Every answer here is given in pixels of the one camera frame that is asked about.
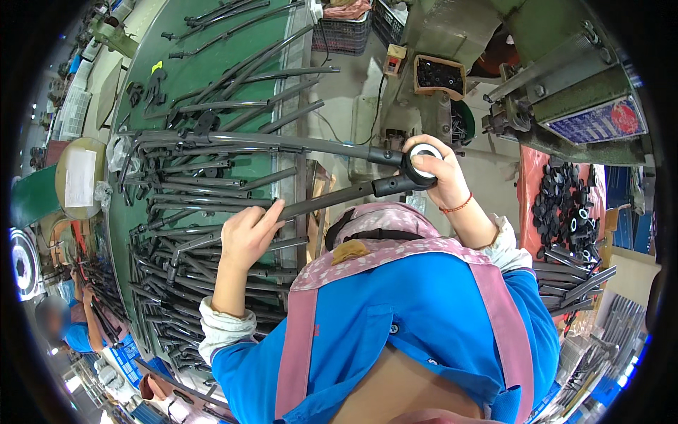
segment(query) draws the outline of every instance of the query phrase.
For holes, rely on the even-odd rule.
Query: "pink plastic bag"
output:
[[[546,153],[531,149],[527,146],[520,146],[520,176],[518,177],[517,196],[520,205],[520,247],[527,249],[536,258],[537,251],[542,247],[541,236],[537,233],[537,228],[532,224],[534,215],[532,214],[532,204],[534,198],[539,193],[539,184],[544,176],[544,165],[549,162],[551,156]],[[600,228],[605,228],[605,202],[606,190],[605,166],[594,165],[596,176],[596,187],[591,187],[589,201],[593,202],[593,207],[589,210],[589,216],[596,219],[600,218]],[[589,177],[588,163],[579,164],[579,178],[584,181]],[[598,240],[605,236],[603,231],[598,234]]]
[[[350,5],[326,7],[323,9],[323,18],[357,20],[370,9],[370,0],[356,0]]]

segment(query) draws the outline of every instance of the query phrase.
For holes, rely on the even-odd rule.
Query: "worker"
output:
[[[260,343],[247,270],[284,226],[284,202],[224,223],[199,351],[239,422],[522,423],[551,388],[559,339],[532,257],[506,217],[485,215],[448,146],[421,135],[404,151],[421,142],[443,160],[412,163],[437,177],[428,196],[458,240],[406,204],[348,209]]]
[[[94,291],[91,286],[82,287],[78,271],[71,269],[74,295],[70,304],[60,296],[47,296],[35,307],[35,320],[40,333],[50,342],[65,341],[71,349],[80,353],[100,352],[113,342],[105,333],[101,321],[92,309]],[[101,305],[104,318],[113,328],[119,328],[118,340],[129,333],[127,324],[118,320],[108,308]]]

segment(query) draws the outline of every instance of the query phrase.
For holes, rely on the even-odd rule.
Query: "green bowl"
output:
[[[473,118],[473,113],[463,100],[459,100],[458,102],[452,100],[450,103],[452,104],[452,108],[459,112],[459,115],[461,115],[464,120],[464,125],[466,126],[466,139],[464,140],[464,143],[466,143],[475,137],[475,119]]]

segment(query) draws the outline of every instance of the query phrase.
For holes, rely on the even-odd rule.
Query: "plastic crate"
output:
[[[379,40],[385,47],[389,44],[400,45],[405,23],[400,21],[382,0],[374,2],[372,11],[372,28]]]
[[[366,11],[358,20],[322,19],[325,29],[327,47],[323,39],[320,24],[313,27],[313,44],[315,52],[326,52],[360,56],[365,53],[367,36],[370,34],[370,11]]]
[[[74,140],[83,133],[85,116],[92,93],[71,87],[66,95],[66,101],[62,109],[64,122],[61,126],[59,140]]]

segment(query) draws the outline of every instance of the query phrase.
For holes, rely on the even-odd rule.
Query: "bolt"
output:
[[[544,95],[546,94],[546,89],[544,88],[543,85],[537,84],[537,85],[534,86],[534,93],[538,97],[544,97]]]

